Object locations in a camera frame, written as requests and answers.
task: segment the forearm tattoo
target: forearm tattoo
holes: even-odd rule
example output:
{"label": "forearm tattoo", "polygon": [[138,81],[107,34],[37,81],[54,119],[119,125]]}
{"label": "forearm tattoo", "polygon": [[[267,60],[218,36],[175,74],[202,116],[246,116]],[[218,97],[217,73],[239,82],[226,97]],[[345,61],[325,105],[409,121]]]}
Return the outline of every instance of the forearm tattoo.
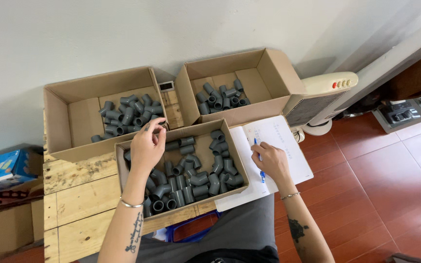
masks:
{"label": "forearm tattoo", "polygon": [[141,227],[143,222],[142,212],[137,213],[136,222],[134,222],[134,232],[131,233],[131,243],[126,247],[126,252],[131,251],[131,253],[136,253],[136,245],[141,241]]}
{"label": "forearm tattoo", "polygon": [[301,226],[297,220],[290,219],[288,216],[287,218],[289,219],[289,227],[290,227],[290,233],[292,234],[292,238],[293,240],[295,240],[296,243],[298,243],[298,239],[302,236],[305,236],[305,233],[303,233],[303,230],[309,229],[309,227],[307,225]]}

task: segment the silver bracelet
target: silver bracelet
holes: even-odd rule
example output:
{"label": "silver bracelet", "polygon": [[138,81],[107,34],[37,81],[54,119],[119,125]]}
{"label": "silver bracelet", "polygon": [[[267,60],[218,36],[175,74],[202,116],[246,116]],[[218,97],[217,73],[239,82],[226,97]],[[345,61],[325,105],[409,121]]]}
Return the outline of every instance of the silver bracelet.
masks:
{"label": "silver bracelet", "polygon": [[300,192],[295,193],[295,194],[291,194],[291,195],[287,195],[286,197],[281,197],[281,198],[280,198],[280,200],[284,200],[284,199],[286,199],[286,198],[289,198],[289,197],[292,197],[292,196],[296,196],[296,195],[298,195],[298,194],[300,194]]}
{"label": "silver bracelet", "polygon": [[142,204],[137,205],[137,206],[133,206],[133,205],[130,205],[130,204],[126,203],[125,201],[123,201],[123,200],[121,199],[121,197],[120,197],[120,201],[121,201],[121,203],[122,203],[123,205],[125,205],[125,206],[127,206],[127,207],[131,207],[131,208],[141,207],[141,206],[143,206],[143,205],[144,205],[144,203],[145,203],[145,199],[144,199],[144,201],[142,202]]}

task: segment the wooden table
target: wooden table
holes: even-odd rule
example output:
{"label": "wooden table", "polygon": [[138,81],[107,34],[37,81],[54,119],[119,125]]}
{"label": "wooden table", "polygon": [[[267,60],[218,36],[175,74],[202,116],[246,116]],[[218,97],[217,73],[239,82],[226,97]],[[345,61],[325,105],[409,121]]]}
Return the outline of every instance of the wooden table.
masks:
{"label": "wooden table", "polygon": [[[162,93],[162,99],[170,128],[182,127],[176,93]],[[57,160],[44,148],[45,262],[68,263],[100,250],[121,195],[115,153],[70,163]],[[215,208],[211,201],[172,216],[146,218],[142,231],[150,233]]]}

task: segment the open notebook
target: open notebook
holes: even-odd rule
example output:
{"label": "open notebook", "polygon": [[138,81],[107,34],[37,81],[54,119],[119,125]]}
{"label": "open notebook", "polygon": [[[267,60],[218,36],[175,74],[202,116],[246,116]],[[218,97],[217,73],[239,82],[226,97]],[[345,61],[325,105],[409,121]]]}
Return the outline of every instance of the open notebook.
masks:
{"label": "open notebook", "polygon": [[261,182],[260,170],[251,159],[253,154],[251,146],[254,144],[254,138],[256,138],[258,144],[261,141],[265,141],[285,151],[289,162],[290,175],[295,184],[313,178],[313,172],[283,116],[279,115],[231,128],[230,133],[248,174],[250,184],[246,190],[239,194],[216,200],[215,205],[219,212],[278,191],[276,183],[271,179],[270,175],[266,176],[265,183]]}

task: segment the black shirt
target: black shirt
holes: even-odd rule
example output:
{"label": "black shirt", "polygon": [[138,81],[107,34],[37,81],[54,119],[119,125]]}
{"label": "black shirt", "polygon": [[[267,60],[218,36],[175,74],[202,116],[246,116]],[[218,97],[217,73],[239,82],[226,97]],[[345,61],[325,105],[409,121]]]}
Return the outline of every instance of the black shirt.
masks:
{"label": "black shirt", "polygon": [[279,263],[277,250],[266,246],[261,250],[255,249],[215,249],[201,253],[186,263]]}

